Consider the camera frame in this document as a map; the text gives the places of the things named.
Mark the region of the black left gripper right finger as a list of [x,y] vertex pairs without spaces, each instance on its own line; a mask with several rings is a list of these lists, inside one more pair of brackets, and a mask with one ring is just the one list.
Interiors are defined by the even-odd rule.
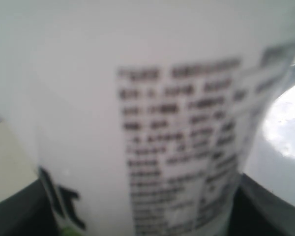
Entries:
[[234,198],[229,236],[295,236],[295,207],[247,175]]

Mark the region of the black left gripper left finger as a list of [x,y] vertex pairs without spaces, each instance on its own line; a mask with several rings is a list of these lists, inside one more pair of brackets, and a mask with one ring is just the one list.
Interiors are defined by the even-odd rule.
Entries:
[[0,236],[58,236],[47,194],[39,180],[0,202]]

